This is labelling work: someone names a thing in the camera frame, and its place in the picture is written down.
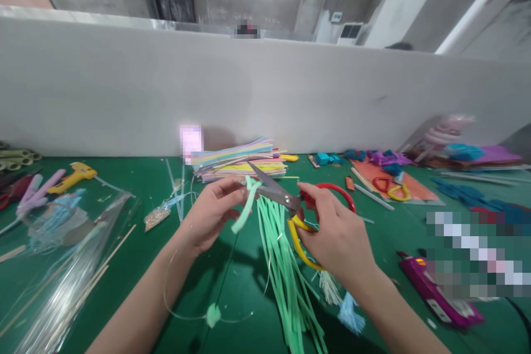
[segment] yellow glue gun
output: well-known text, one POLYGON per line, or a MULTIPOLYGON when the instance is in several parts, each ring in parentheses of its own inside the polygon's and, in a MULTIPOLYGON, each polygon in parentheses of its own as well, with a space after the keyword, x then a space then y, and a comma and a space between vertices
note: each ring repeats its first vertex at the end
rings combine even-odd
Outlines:
POLYGON ((71 164, 74 172, 70 174, 62 183, 48 188, 48 194, 63 194, 66 190, 72 188, 81 180, 90 180, 98 175, 97 171, 81 162, 71 164))

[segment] green cutting mat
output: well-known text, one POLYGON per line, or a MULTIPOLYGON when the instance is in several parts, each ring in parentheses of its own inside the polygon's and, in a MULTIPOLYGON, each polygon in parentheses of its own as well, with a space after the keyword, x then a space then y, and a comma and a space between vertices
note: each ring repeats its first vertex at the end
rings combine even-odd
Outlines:
MULTIPOLYGON (((43 167, 45 178, 50 177, 58 168, 70 169, 69 164, 80 161, 96 169, 99 176, 111 184, 137 195, 139 208, 129 224, 137 227, 126 240, 122 248, 110 261, 107 273, 92 291, 86 304, 81 309, 63 346, 63 352, 83 353, 92 340, 104 327, 112 314, 125 299, 151 261, 164 246, 179 225, 177 212, 171 215, 155 229, 144 232, 143 217, 158 206, 171 193, 171 182, 166 158, 49 158, 37 163, 43 167)), ((181 160, 169 158, 174 178, 181 177, 181 160)), ((314 169, 306 155, 302 155, 295 163, 288 163, 288 176, 299 176, 301 181, 309 183, 333 183, 345 186, 345 176, 351 175, 350 166, 340 168, 331 165, 314 169)), ((435 189, 435 183, 429 180, 433 172, 426 169, 408 167, 407 171, 419 179, 428 188, 435 189)), ((191 168, 186 168, 185 188, 190 189, 191 168)), ((489 198, 513 201, 521 205, 531 206, 531 185, 522 184, 507 188, 497 185, 459 182, 448 180, 454 184, 471 185, 487 194, 489 198)), ((290 192, 297 192, 296 179, 283 179, 280 183, 290 192)), ((97 199, 106 197, 112 191, 101 186, 95 180, 83 181, 75 188, 86 188, 86 196, 80 206, 89 210, 91 217, 97 217, 92 209, 97 199)), ((200 191, 202 184, 194 182, 194 191, 200 191)), ((413 286, 398 267, 399 258, 396 251, 416 254, 417 248, 426 245, 426 212, 427 211, 467 211, 459 202, 444 195, 441 199, 447 206, 419 206, 393 204, 395 211, 388 211, 361 192, 354 192, 352 197, 357 212, 370 218, 375 225, 366 224, 371 240, 374 257, 385 273, 400 282, 401 293, 419 316, 426 321, 432 319, 438 326, 434 331, 451 352, 511 352, 527 353, 529 345, 523 324, 514 309, 506 300, 494 303, 479 303, 477 307, 484 314, 486 322, 471 329, 466 335, 444 327, 431 314, 413 286)), ((185 212, 190 208, 190 197, 185 200, 185 212)), ((0 213, 0 228, 7 225, 14 214, 14 205, 0 213)), ((123 233, 116 233, 113 242, 123 233)), ((0 237, 0 254, 27 242, 27 228, 24 226, 3 237, 0 237)), ((53 256, 34 258, 32 265, 21 268, 16 259, 0 264, 0 318, 13 306, 14 298, 25 286, 24 282, 43 272, 50 264, 53 256)), ((308 279, 314 271, 303 268, 308 279)), ((174 311, 182 316, 194 317, 206 313, 213 302, 218 302, 222 318, 240 320, 253 312, 247 320, 238 323, 219 322, 212 330, 204 320, 185 321, 168 317, 154 352, 181 353, 247 353, 249 350, 258 353, 287 353, 284 344, 280 317, 272 289, 269 287, 264 295, 267 280, 267 264, 262 251, 258 230, 257 211, 249 218, 242 232, 235 236, 230 228, 226 228, 212 249, 203 254, 194 264, 185 283, 181 296, 174 306, 174 311)), ((313 284, 317 286, 318 277, 313 284)), ((517 299, 516 302, 531 314, 529 299, 517 299)), ((331 353, 354 351, 378 352, 387 351, 376 328, 367 320, 362 337, 349 333, 335 318, 337 309, 314 301, 314 310, 321 326, 326 332, 326 344, 331 353)), ((19 321, 26 320, 22 325, 0 339, 1 347, 14 347, 26 328, 31 324, 35 312, 28 310, 19 321)), ((9 314, 2 322, 3 327, 13 316, 9 314)), ((305 352, 314 353, 310 336, 304 339, 305 352)))

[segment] orange foam sheet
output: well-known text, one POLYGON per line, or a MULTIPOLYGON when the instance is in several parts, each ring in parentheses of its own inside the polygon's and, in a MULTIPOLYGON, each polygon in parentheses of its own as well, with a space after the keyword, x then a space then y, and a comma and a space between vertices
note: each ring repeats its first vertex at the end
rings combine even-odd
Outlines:
MULTIPOLYGON (((361 163, 361 162, 353 162, 352 164, 358 169, 358 171, 365 177, 370 183, 372 184, 372 180, 374 180, 376 177, 391 177, 389 174, 387 174, 385 171, 382 170, 379 166, 374 166, 372 163, 361 163)), ((404 172, 404 181, 403 183, 408 187, 409 193, 411 194, 411 200, 423 200, 423 201, 438 201, 439 197, 435 195, 433 192, 431 192, 428 188, 426 188, 424 185, 419 183, 417 180, 415 180, 413 177, 411 177, 409 174, 404 172)), ((390 188, 393 188, 397 186, 397 184, 391 182, 390 188)), ((396 192, 395 195, 401 196, 400 191, 396 192)), ((380 194, 387 198, 389 198, 389 195, 387 195, 386 192, 380 192, 380 194)))

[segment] scissors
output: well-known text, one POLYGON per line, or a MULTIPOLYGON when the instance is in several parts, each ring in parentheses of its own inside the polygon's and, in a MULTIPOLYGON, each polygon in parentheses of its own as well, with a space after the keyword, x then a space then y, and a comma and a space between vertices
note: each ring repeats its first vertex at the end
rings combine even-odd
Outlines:
POLYGON ((378 191, 385 192, 391 199, 399 202, 406 202, 411 199, 411 194, 409 193, 408 187, 405 185, 403 180, 404 173, 402 172, 393 179, 393 182, 397 184, 396 187, 390 188, 391 177, 376 177, 372 180, 372 185, 374 185, 378 191), (396 196, 394 193, 400 189, 404 192, 404 195, 396 196))
MULTIPOLYGON (((284 188, 281 187, 281 185, 278 182, 273 180, 266 173, 258 169, 252 163, 250 162, 247 162, 247 163, 251 166, 251 168, 254 170, 256 175, 265 184, 265 186, 262 185, 258 187, 257 193, 262 196, 265 196, 268 199, 271 199, 273 202, 276 202, 276 203, 279 203, 285 206, 288 209, 289 211, 289 219, 288 219, 289 232, 293 240, 293 245, 295 246, 295 251, 297 252, 299 257, 302 259, 302 261, 306 265, 312 267, 313 269, 324 271, 325 269, 323 268, 323 266, 321 266, 318 263, 315 263, 314 261, 312 261, 306 256, 300 244, 299 236, 297 235, 297 229, 295 228, 297 226, 309 232, 317 232, 316 229, 303 223, 304 210, 302 208, 302 202, 307 202, 315 206, 315 200, 310 195, 308 195, 307 193, 303 191, 300 191, 299 196, 289 194, 284 188)), ((341 196, 343 196, 345 200, 348 202, 348 208, 352 212, 356 213, 356 206, 354 205, 354 201, 343 188, 335 184, 317 184, 316 186, 319 188, 328 188, 333 191, 339 192, 341 196)))
POLYGON ((13 185, 10 188, 5 188, 4 194, 0 195, 0 211, 4 210, 10 203, 20 202, 33 179, 33 175, 39 171, 40 168, 31 173, 22 172, 2 183, 4 186, 9 183, 13 185))

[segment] hand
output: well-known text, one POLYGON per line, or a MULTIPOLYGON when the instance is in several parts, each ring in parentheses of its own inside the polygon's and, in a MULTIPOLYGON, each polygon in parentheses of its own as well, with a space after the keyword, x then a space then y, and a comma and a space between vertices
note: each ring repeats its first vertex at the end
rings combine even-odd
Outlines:
POLYGON ((307 183, 297 186, 315 199, 319 221, 318 232, 297 228, 303 245, 343 286, 366 289, 380 271, 363 220, 344 207, 330 190, 307 183))
POLYGON ((227 177, 208 184, 186 215, 178 229, 186 234, 188 244, 196 254, 206 252, 230 219, 240 212, 233 207, 247 200, 247 188, 237 177, 227 177))

